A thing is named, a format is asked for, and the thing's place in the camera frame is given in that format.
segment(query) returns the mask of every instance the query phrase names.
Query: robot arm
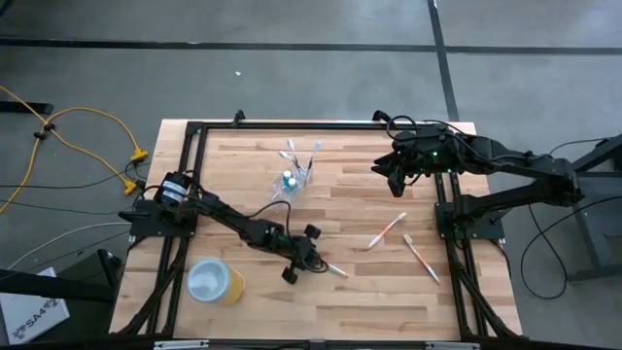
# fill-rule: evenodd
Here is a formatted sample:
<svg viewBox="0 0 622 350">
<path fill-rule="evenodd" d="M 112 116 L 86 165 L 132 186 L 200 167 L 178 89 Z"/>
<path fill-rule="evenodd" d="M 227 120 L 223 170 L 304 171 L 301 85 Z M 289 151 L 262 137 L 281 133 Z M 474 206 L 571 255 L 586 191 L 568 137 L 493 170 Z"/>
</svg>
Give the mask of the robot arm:
<svg viewBox="0 0 622 350">
<path fill-rule="evenodd" d="M 318 228 L 308 225 L 304 235 L 291 235 L 288 227 L 269 220 L 253 219 L 254 216 L 245 216 L 200 186 L 196 195 L 188 194 L 191 184 L 192 178 L 187 175 L 167 173 L 153 200 L 142 200 L 137 203 L 136 212 L 120 213 L 120 216 L 132 224 L 137 224 L 132 225 L 133 228 L 143 226 L 143 231 L 155 229 L 154 226 L 195 227 L 196 215 L 206 216 L 237 232 L 250 248 L 290 260 L 291 265 L 285 268 L 282 276 L 291 284 L 297 280 L 295 268 L 326 272 L 327 265 L 320 258 L 312 241 L 320 237 L 321 231 Z M 290 208 L 290 204 L 285 201 L 269 205 L 278 203 L 286 204 Z"/>
<path fill-rule="evenodd" d="M 487 212 L 534 202 L 571 206 L 581 198 L 570 163 L 549 155 L 508 150 L 499 141 L 456 133 L 442 123 L 404 130 L 395 136 L 393 151 L 374 161 L 371 170 L 387 177 L 393 196 L 402 196 L 406 177 L 470 172 L 497 172 L 534 178 L 528 186 L 481 197 L 469 194 L 455 198 L 454 218 L 466 222 Z"/>
</svg>

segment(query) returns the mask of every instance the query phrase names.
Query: yellow cup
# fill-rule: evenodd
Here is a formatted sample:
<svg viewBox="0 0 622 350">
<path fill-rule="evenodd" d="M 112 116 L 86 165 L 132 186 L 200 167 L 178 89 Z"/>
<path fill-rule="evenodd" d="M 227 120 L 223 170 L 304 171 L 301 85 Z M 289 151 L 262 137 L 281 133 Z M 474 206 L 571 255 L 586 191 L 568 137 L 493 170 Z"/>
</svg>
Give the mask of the yellow cup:
<svg viewBox="0 0 622 350">
<path fill-rule="evenodd" d="M 218 259 L 206 259 L 193 266 L 187 284 L 195 300 L 220 305 L 238 303 L 246 288 L 240 272 Z"/>
</svg>

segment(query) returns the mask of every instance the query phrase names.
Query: wooden tabletop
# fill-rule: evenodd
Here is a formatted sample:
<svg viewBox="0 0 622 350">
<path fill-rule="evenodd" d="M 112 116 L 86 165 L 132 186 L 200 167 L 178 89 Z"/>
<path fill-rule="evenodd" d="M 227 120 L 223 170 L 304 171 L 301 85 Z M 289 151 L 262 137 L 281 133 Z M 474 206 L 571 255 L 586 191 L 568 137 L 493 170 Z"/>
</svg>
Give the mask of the wooden tabletop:
<svg viewBox="0 0 622 350">
<path fill-rule="evenodd" d="M 159 185 L 166 172 L 177 169 L 186 122 L 162 121 L 149 185 Z M 475 132 L 470 122 L 456 126 Z M 351 277 L 304 271 L 295 285 L 289 285 L 281 278 L 287 261 L 250 249 L 235 232 L 201 218 L 190 242 L 185 277 L 195 263 L 216 257 L 242 273 L 246 294 L 235 306 L 199 303 L 188 294 L 184 279 L 175 336 L 459 339 L 447 256 L 432 210 L 436 202 L 433 181 L 422 178 L 406 188 L 402 198 L 392 197 L 386 179 L 369 170 L 374 159 L 391 150 L 384 131 L 211 130 L 201 183 L 237 210 L 257 211 L 269 201 L 272 182 L 290 166 L 277 155 L 277 151 L 287 150 L 288 138 L 294 140 L 303 163 L 316 141 L 323 142 L 314 160 L 313 184 L 293 203 L 292 232 L 301 234 L 308 223 L 320 228 L 317 245 L 322 257 Z M 465 174 L 460 181 L 463 193 L 488 192 L 485 176 Z M 371 251 L 360 251 L 401 212 L 407 216 L 384 241 Z M 283 213 L 263 217 L 281 223 L 285 219 Z M 404 233 L 410 234 L 438 274 L 440 286 L 404 244 Z M 162 238 L 147 238 L 129 253 L 111 332 L 127 324 L 154 288 L 162 242 Z M 507 325 L 520 333 L 503 256 L 488 241 L 473 241 L 472 245 L 482 294 Z M 168 294 L 163 298 L 160 315 L 166 313 L 168 298 Z M 475 330 L 468 297 L 466 305 Z"/>
</svg>

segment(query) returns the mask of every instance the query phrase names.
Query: clear plastic cup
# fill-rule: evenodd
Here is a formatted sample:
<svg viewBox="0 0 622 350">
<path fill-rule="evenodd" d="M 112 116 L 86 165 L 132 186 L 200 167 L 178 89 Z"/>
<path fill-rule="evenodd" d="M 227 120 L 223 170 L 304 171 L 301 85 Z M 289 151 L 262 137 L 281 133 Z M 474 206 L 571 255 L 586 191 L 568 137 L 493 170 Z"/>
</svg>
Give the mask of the clear plastic cup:
<svg viewBox="0 0 622 350">
<path fill-rule="evenodd" d="M 195 300 L 221 305 L 238 303 L 246 288 L 240 272 L 218 259 L 206 259 L 193 266 L 187 285 Z"/>
</svg>

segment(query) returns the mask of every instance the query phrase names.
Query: cable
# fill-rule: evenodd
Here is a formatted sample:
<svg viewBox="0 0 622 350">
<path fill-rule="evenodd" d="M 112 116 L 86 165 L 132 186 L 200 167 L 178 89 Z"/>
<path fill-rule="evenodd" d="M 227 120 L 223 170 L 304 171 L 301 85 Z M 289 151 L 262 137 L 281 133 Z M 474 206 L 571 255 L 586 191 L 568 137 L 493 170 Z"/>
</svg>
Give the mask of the cable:
<svg viewBox="0 0 622 350">
<path fill-rule="evenodd" d="M 577 140 L 577 141 L 570 141 L 570 142 L 566 142 L 560 145 L 555 146 L 551 151 L 549 151 L 548 155 L 549 156 L 553 156 L 553 153 L 559 149 L 561 149 L 562 147 L 566 147 L 568 145 L 574 145 L 574 144 L 580 144 L 580 143 L 587 143 L 587 142 L 599 142 L 599 141 L 603 141 L 606 140 L 608 138 L 611 137 L 601 137 L 601 138 L 595 138 L 595 139 L 585 139 L 585 140 Z M 507 215 L 513 208 L 509 208 L 506 209 L 505 211 L 503 211 L 502 213 L 500 213 L 495 219 L 493 219 L 495 222 L 501 220 L 505 215 Z"/>
<path fill-rule="evenodd" d="M 32 270 L 34 270 L 34 269 L 35 269 L 35 268 L 37 268 L 37 267 L 40 267 L 40 266 L 46 265 L 46 264 L 48 264 L 48 263 L 53 263 L 53 262 L 55 262 L 55 261 L 57 261 L 57 260 L 60 260 L 60 259 L 65 258 L 65 257 L 68 257 L 68 256 L 70 256 L 70 255 L 72 255 L 72 254 L 75 254 L 75 253 L 81 252 L 81 251 L 83 251 L 84 249 L 88 249 L 88 248 L 90 248 L 90 247 L 94 247 L 94 246 L 96 246 L 96 245 L 98 245 L 98 244 L 100 244 L 100 243 L 103 243 L 103 242 L 109 241 L 109 240 L 111 240 L 111 239 L 113 239 L 113 238 L 117 238 L 117 237 L 119 237 L 119 236 L 121 236 L 121 235 L 124 235 L 124 234 L 126 234 L 126 233 L 128 233 L 128 232 L 129 232 L 129 229 L 128 229 L 128 230 L 125 230 L 125 231 L 123 231 L 123 232 L 117 233 L 117 234 L 115 234 L 115 235 L 112 235 L 112 236 L 110 236 L 110 237 L 104 238 L 104 239 L 102 239 L 102 240 L 98 240 L 98 241 L 96 241 L 96 242 L 94 242 L 94 243 L 91 243 L 91 244 L 89 244 L 89 245 L 86 245 L 85 247 L 82 247 L 82 248 L 76 249 L 76 250 L 71 251 L 71 252 L 69 252 L 69 253 L 63 254 L 63 255 L 61 255 L 61 256 L 59 256 L 59 257 L 56 257 L 56 258 L 50 259 L 50 260 L 48 260 L 48 261 L 46 261 L 46 262 L 41 262 L 41 263 L 38 263 L 38 264 L 36 264 L 36 265 L 34 265 L 34 266 L 32 266 L 32 267 L 28 267 L 28 268 L 26 268 L 25 270 L 22 270 L 22 271 L 15 271 L 14 273 L 12 273 L 12 274 L 10 274 L 10 275 L 8 275 L 8 276 L 5 276 L 5 277 L 3 277 L 3 278 L 0 278 L 0 282 L 1 282 L 1 281 L 6 280 L 7 278 L 11 278 L 11 277 L 13 277 L 13 276 L 15 276 L 15 275 L 17 275 L 17 274 L 19 274 L 19 273 L 24 273 L 24 272 L 29 272 L 29 271 L 32 271 Z"/>
<path fill-rule="evenodd" d="M 150 165 L 149 162 L 143 163 L 143 164 L 139 164 L 138 167 L 140 166 L 147 166 Z M 117 177 L 117 174 L 111 175 L 107 178 L 104 178 L 103 180 L 99 180 L 96 181 L 94 183 L 90 183 L 90 184 L 86 184 L 86 185 L 79 185 L 79 186 L 40 186 L 40 185 L 0 185 L 0 188 L 23 188 L 23 189 L 44 189 L 44 190 L 76 190 L 76 189 L 85 189 L 88 187 L 92 187 L 95 185 L 99 185 L 102 183 L 105 183 L 106 181 Z"/>
<path fill-rule="evenodd" d="M 132 164 L 132 162 L 129 162 L 129 163 L 125 166 L 125 169 L 124 169 L 124 171 L 123 171 L 123 174 L 125 174 L 125 176 L 127 176 L 127 178 L 128 178 L 129 180 L 136 181 L 136 179 L 135 179 L 134 177 L 132 177 L 131 175 L 129 175 L 129 174 L 127 173 L 127 171 L 129 170 L 129 165 L 131 165 L 131 164 Z"/>
<path fill-rule="evenodd" d="M 542 238 L 544 238 L 544 240 L 546 241 L 546 244 L 548 244 L 549 248 L 551 248 L 551 252 L 553 252 L 553 255 L 555 256 L 557 261 L 560 263 L 560 266 L 562 267 L 562 272 L 564 273 L 564 283 L 563 283 L 563 286 L 562 286 L 562 289 L 560 290 L 560 292 L 558 292 L 557 294 L 555 294 L 553 296 L 546 297 L 546 296 L 539 295 L 538 293 L 534 292 L 534 290 L 532 290 L 531 287 L 529 287 L 529 285 L 527 284 L 527 280 L 525 280 L 525 273 L 523 272 L 523 259 L 522 258 L 521 258 L 521 279 L 523 280 L 523 284 L 525 285 L 525 288 L 527 288 L 527 290 L 532 295 L 534 295 L 535 297 L 538 297 L 538 298 L 541 298 L 541 299 L 545 299 L 545 300 L 552 300 L 552 299 L 555 299 L 555 298 L 559 298 L 566 292 L 566 287 L 568 286 L 568 272 L 566 271 L 566 266 L 564 265 L 564 262 L 562 262 L 562 258 L 560 258 L 560 255 L 557 253 L 557 251 L 553 247 L 553 244 L 548 239 L 548 237 L 544 234 L 544 232 L 542 231 L 542 228 L 540 227 L 539 223 L 537 222 L 536 215 L 534 215 L 534 209 L 532 208 L 532 204 L 529 204 L 528 208 L 529 208 L 530 214 L 532 215 L 532 219 L 534 219 L 534 224 L 536 224 L 536 228 L 537 228 L 537 231 L 538 231 L 538 234 L 537 234 L 536 237 L 542 235 Z"/>
<path fill-rule="evenodd" d="M 509 275 L 509 277 L 512 277 L 512 268 L 509 265 L 509 258 L 507 257 L 507 253 L 505 252 L 505 250 L 503 249 L 502 245 L 497 243 L 497 240 L 495 239 L 490 239 L 490 242 L 493 243 L 494 245 L 497 246 L 497 248 L 499 248 L 499 251 L 501 252 L 501 254 L 503 255 L 503 257 L 505 258 L 505 264 L 507 265 L 507 274 Z"/>
<path fill-rule="evenodd" d="M 137 165 L 135 161 L 132 161 L 132 163 L 134 164 L 134 172 L 136 173 L 136 176 L 138 176 L 139 179 L 147 181 L 147 176 L 143 176 L 143 175 L 141 175 L 141 173 L 138 172 L 138 168 L 142 164 L 141 165 Z"/>
<path fill-rule="evenodd" d="M 75 107 L 75 108 L 70 108 L 64 111 L 60 111 L 52 116 L 50 116 L 47 120 L 44 119 L 43 117 L 41 117 L 41 115 L 39 115 L 32 107 L 30 107 L 26 102 L 24 102 L 21 98 L 19 98 L 17 95 L 15 95 L 14 93 L 12 93 L 11 91 L 9 91 L 7 88 L 0 86 L 0 89 L 4 90 L 6 93 L 8 93 L 12 98 L 14 98 L 16 101 L 18 101 L 19 103 L 21 103 L 24 107 L 26 107 L 33 115 L 35 115 L 37 118 L 39 118 L 39 120 L 41 120 L 41 122 L 43 123 L 43 125 L 41 126 L 41 130 L 39 131 L 40 134 L 44 134 L 46 131 L 46 125 L 48 125 L 50 123 L 50 121 L 52 121 L 54 118 L 59 117 L 65 113 L 71 112 L 71 111 L 91 111 L 94 113 L 99 113 L 102 116 L 106 116 L 108 118 L 111 118 L 113 120 L 115 120 L 116 122 L 118 122 L 123 128 L 125 128 L 125 130 L 128 132 L 128 135 L 130 137 L 130 139 L 132 140 L 132 143 L 134 144 L 135 147 L 135 151 L 134 151 L 134 156 L 132 156 L 132 160 L 135 159 L 144 159 L 147 157 L 147 152 L 142 151 L 139 147 L 138 144 L 136 143 L 136 139 L 134 138 L 133 134 L 131 133 L 131 131 L 129 131 L 129 128 L 121 121 L 119 120 L 117 117 L 109 115 L 105 112 L 102 111 L 98 111 L 92 108 L 86 108 L 86 107 Z M 100 160 L 104 165 L 106 165 L 109 169 L 111 169 L 113 171 L 113 173 L 115 173 L 116 176 L 119 176 L 119 178 L 123 181 L 123 184 L 125 185 L 125 192 L 127 194 L 130 194 L 131 192 L 133 192 L 133 190 L 136 188 L 136 185 L 132 182 L 130 182 L 129 180 L 123 178 L 121 176 L 121 174 L 112 166 L 110 165 L 104 158 L 88 151 L 85 150 L 83 148 L 80 148 L 78 146 L 75 146 L 67 141 L 65 141 L 62 137 L 60 137 L 60 135 L 53 129 L 50 130 L 50 132 L 52 134 L 54 134 L 59 140 L 60 142 L 69 147 L 72 148 L 76 151 L 82 152 L 86 155 L 89 155 L 93 158 L 96 158 L 98 160 Z M 32 149 L 32 153 L 30 155 L 30 162 L 28 164 L 28 169 L 26 171 L 26 174 L 24 175 L 23 180 L 21 181 L 21 183 L 23 185 L 25 185 L 25 183 L 28 181 L 28 178 L 30 177 L 30 174 L 32 173 L 32 167 L 34 165 L 34 160 L 35 157 L 37 155 L 37 150 L 39 148 L 39 144 L 40 144 L 41 139 L 37 138 L 35 140 L 35 144 L 34 147 Z M 19 192 L 21 191 L 21 187 L 17 188 L 13 194 L 11 195 L 11 197 L 9 198 L 9 200 L 0 208 L 0 214 L 4 213 L 4 211 L 9 207 L 9 205 L 13 202 L 13 200 L 16 198 L 16 196 L 19 194 Z"/>
<path fill-rule="evenodd" d="M 88 215 L 112 215 L 112 214 L 117 214 L 117 213 L 119 213 L 121 211 L 124 211 L 124 210 L 127 210 L 127 209 L 131 208 L 131 206 L 128 206 L 128 207 L 125 207 L 125 208 L 123 208 L 121 210 L 116 210 L 116 211 L 112 211 L 112 212 L 106 213 L 106 212 L 89 212 L 89 211 L 84 211 L 84 210 L 56 208 L 56 207 L 49 207 L 49 206 L 44 206 L 44 205 L 19 203 L 19 202 L 15 202 L 15 201 L 10 202 L 10 201 L 4 200 L 4 199 L 0 199 L 0 203 L 12 203 L 14 205 L 25 206 L 25 207 L 29 207 L 29 208 L 46 209 L 46 210 L 68 212 L 68 213 L 76 213 L 76 214 L 88 214 Z"/>
<path fill-rule="evenodd" d="M 7 269 L 11 269 L 13 267 L 15 267 L 15 265 L 17 265 L 19 262 L 21 262 L 22 260 L 28 258 L 29 256 L 37 253 L 38 251 L 46 248 L 47 246 L 51 245 L 53 242 L 57 241 L 60 238 L 63 238 L 65 236 L 68 236 L 72 233 L 76 233 L 76 232 L 80 232 L 83 231 L 85 229 L 91 229 L 91 228 L 103 228 L 103 227 L 110 227 L 110 226 L 127 226 L 127 225 L 131 225 L 131 223 L 104 223 L 104 224 L 95 224 L 95 225 L 89 225 L 89 226 L 85 226 L 85 227 L 79 227 L 76 229 L 72 229 L 70 231 L 66 231 L 62 234 L 60 234 L 59 236 L 57 236 L 56 238 L 53 238 L 49 241 L 47 241 L 46 243 L 40 245 L 39 247 L 31 250 L 30 252 L 24 254 L 23 256 L 21 256 L 21 258 L 17 259 L 15 262 L 13 262 L 9 267 L 7 267 Z"/>
<path fill-rule="evenodd" d="M 561 144 L 559 146 L 556 146 L 548 154 L 552 156 L 553 152 L 561 149 L 562 147 L 568 146 L 568 145 L 574 145 L 574 144 L 586 143 L 586 142 L 600 142 L 600 141 L 604 141 L 604 140 L 606 140 L 608 138 L 610 138 L 610 137 L 601 137 L 601 138 L 597 138 L 597 139 L 586 139 L 586 140 L 570 141 L 570 142 L 567 142 L 567 143 L 563 143 L 563 144 Z"/>
<path fill-rule="evenodd" d="M 422 120 L 421 122 L 425 122 L 425 123 L 427 123 L 427 122 L 435 122 L 435 123 L 445 124 L 445 125 L 447 125 L 447 126 L 449 126 L 449 127 L 453 128 L 454 130 L 456 130 L 456 131 L 460 132 L 460 133 L 461 133 L 461 134 L 463 134 L 463 135 L 470 135 L 470 134 L 467 134 L 467 133 L 465 133 L 464 131 L 462 131 L 462 130 L 458 129 L 457 127 L 455 127 L 454 125 L 452 125 L 452 124 L 451 124 L 451 123 L 449 123 L 449 122 L 444 122 L 444 121 L 439 121 L 439 120 Z"/>
<path fill-rule="evenodd" d="M 417 180 L 419 180 L 420 177 L 421 177 L 421 173 L 417 174 L 417 176 L 415 176 L 415 178 L 411 182 L 406 184 L 406 186 L 413 186 L 413 185 L 415 185 L 415 183 L 417 182 Z"/>
<path fill-rule="evenodd" d="M 527 288 L 527 290 L 528 290 L 531 294 L 533 294 L 535 297 L 542 298 L 542 299 L 546 299 L 546 300 L 551 300 L 551 299 L 559 298 L 559 297 L 561 297 L 561 296 L 564 294 L 564 292 L 566 291 L 566 286 L 567 286 L 567 284 L 568 284 L 568 274 L 567 274 L 567 272 L 566 272 L 566 267 L 564 266 L 564 263 L 562 262 L 562 259 L 560 258 L 560 256 L 557 254 L 557 251 L 553 248 L 553 245 L 550 243 L 550 241 L 549 241 L 549 240 L 548 240 L 548 238 L 546 237 L 545 233 L 546 233 L 548 230 L 552 229 L 552 228 L 553 228 L 554 226 L 556 226 L 557 224 L 559 224 L 560 222 L 562 222 L 563 220 L 565 220 L 565 219 L 567 219 L 567 218 L 569 218 L 569 217 L 573 216 L 573 215 L 574 215 L 574 214 L 576 214 L 576 213 L 579 213 L 579 212 L 581 212 L 581 211 L 583 211 L 583 210 L 585 210 L 585 209 L 587 209 L 587 208 L 589 208 L 589 207 L 591 207 L 591 206 L 593 206 L 593 205 L 600 204 L 600 203 L 605 203 L 605 202 L 608 202 L 608 201 L 611 201 L 611 200 L 614 200 L 614 199 L 619 199 L 619 198 L 622 198 L 622 195 L 617 195 L 617 196 L 613 196 L 613 197 L 609 197 L 609 198 L 601 199 L 601 200 L 598 200 L 598 201 L 592 202 L 592 203 L 590 203 L 590 204 L 584 205 L 584 206 L 582 206 L 582 207 L 578 208 L 577 210 L 575 210 L 575 211 L 571 212 L 570 214 L 568 214 L 568 215 L 564 216 L 563 218 L 561 218 L 560 220 L 556 221 L 555 223 L 553 223 L 551 226 L 549 226 L 549 227 L 545 228 L 544 230 L 540 229 L 539 224 L 536 222 L 536 216 L 534 216 L 533 211 L 531 211 L 531 205 L 530 205 L 530 211 L 532 212 L 532 216 L 533 216 L 533 218 L 534 218 L 534 221 L 536 222 L 536 227 L 538 228 L 539 233 L 538 233 L 538 234 L 537 234 L 534 238 L 532 238 L 532 240 L 531 240 L 531 241 L 527 244 L 527 247 L 525 247 L 525 250 L 523 251 L 523 254 L 522 254 L 522 256 L 521 256 L 521 279 L 523 280 L 523 284 L 525 285 L 525 287 Z M 524 262 L 525 262 L 525 256 L 527 255 L 527 252 L 529 251 L 530 247 L 534 244 L 534 242 L 536 242 L 537 238 L 538 238 L 538 237 L 540 237 L 540 236 L 542 236 L 542 237 L 546 238 L 546 242 L 547 242 L 547 243 L 549 244 L 549 246 L 551 247 L 551 250 L 552 250 L 553 254 L 555 254 L 555 257 L 556 257 L 556 258 L 557 258 L 557 260 L 560 262 L 560 265 L 562 266 L 562 270 L 564 271 L 564 287 L 562 288 L 562 290 L 561 290 L 559 293 L 557 293 L 556 295 L 550 296 L 550 297 L 546 297 L 546 296 L 539 295 L 539 294 L 537 294 L 536 292 L 534 292 L 534 291 L 533 291 L 533 290 L 529 287 L 529 285 L 527 284 L 527 281 L 525 280 L 525 271 L 524 271 L 524 268 L 523 268 L 523 267 L 524 267 Z"/>
<path fill-rule="evenodd" d="M 132 131 L 129 129 L 129 127 L 127 127 L 127 125 L 125 125 L 125 123 L 124 123 L 122 120 L 120 120 L 119 118 L 117 118 L 117 117 L 115 117 L 115 116 L 113 116 L 113 115 L 111 115 L 111 114 L 108 114 L 108 113 L 106 113 L 106 112 L 104 112 L 104 111 L 100 111 L 100 110 L 98 110 L 98 109 L 94 109 L 94 108 L 90 108 L 90 107 L 72 107 L 72 108 L 68 108 L 68 109 L 66 109 L 66 110 L 63 110 L 63 111 L 60 111 L 60 112 L 54 113 L 54 115 L 53 115 L 53 116 L 51 116 L 51 117 L 48 119 L 48 122 L 51 122 L 53 119 L 55 119 L 55 118 L 57 118 L 57 117 L 60 117 L 60 116 L 62 116 L 62 115 L 64 115 L 64 114 L 67 114 L 67 113 L 69 113 L 69 112 L 76 112 L 76 111 L 96 113 L 96 114 L 98 114 L 98 115 L 101 115 L 101 116 L 104 116 L 104 117 L 110 118 L 110 119 L 112 119 L 113 121 L 117 122 L 117 123 L 118 123 L 118 124 L 119 124 L 122 128 L 124 128 L 124 129 L 125 129 L 125 131 L 127 132 L 127 135 L 129 136 L 129 138 L 130 138 L 130 139 L 131 139 L 131 141 L 132 141 L 132 144 L 134 145 L 134 149 L 135 149 L 135 150 L 138 150 L 138 151 L 141 151 L 141 148 L 138 146 L 138 142 L 136 142 L 136 138 L 134 137 L 134 134 L 133 134 L 133 133 L 132 133 Z"/>
<path fill-rule="evenodd" d="M 391 128 L 391 125 L 394 124 L 394 122 L 396 120 L 399 120 L 399 119 L 406 119 L 406 120 L 408 120 L 413 126 L 415 126 L 415 132 L 419 133 L 419 126 L 417 126 L 417 123 L 415 121 L 413 121 L 412 118 L 410 118 L 408 116 L 401 115 L 401 116 L 395 116 L 395 117 L 391 118 L 389 120 L 389 122 L 387 122 L 387 130 L 386 131 L 387 131 L 387 136 L 389 136 L 389 138 L 391 138 L 392 140 L 396 139 L 396 137 L 394 135 L 392 135 L 391 132 L 389 132 L 389 130 Z"/>
<path fill-rule="evenodd" d="M 274 205 L 277 205 L 277 204 L 285 204 L 285 205 L 288 206 L 288 211 L 287 211 L 286 218 L 285 218 L 285 232 L 286 232 L 287 236 L 289 237 L 290 242 L 292 243 L 292 245 L 294 245 L 294 239 L 292 238 L 292 234 L 290 233 L 290 216 L 292 214 L 292 205 L 288 201 L 286 201 L 286 200 L 276 200 L 276 201 L 273 201 L 273 202 L 268 203 L 268 204 L 264 205 L 263 207 L 261 207 L 260 210 L 258 210 L 254 214 L 246 215 L 245 218 L 252 219 L 255 216 L 261 214 L 267 208 L 269 208 L 271 206 L 274 206 Z M 314 267 L 309 266 L 306 263 L 306 261 L 304 259 L 301 259 L 300 257 L 298 257 L 298 260 L 301 261 L 302 265 L 306 269 L 311 271 L 311 272 L 314 272 L 314 273 L 324 273 L 324 272 L 328 271 L 328 264 L 317 254 L 315 254 L 315 258 L 320 262 L 320 267 L 319 268 L 315 267 L 315 266 Z"/>
</svg>

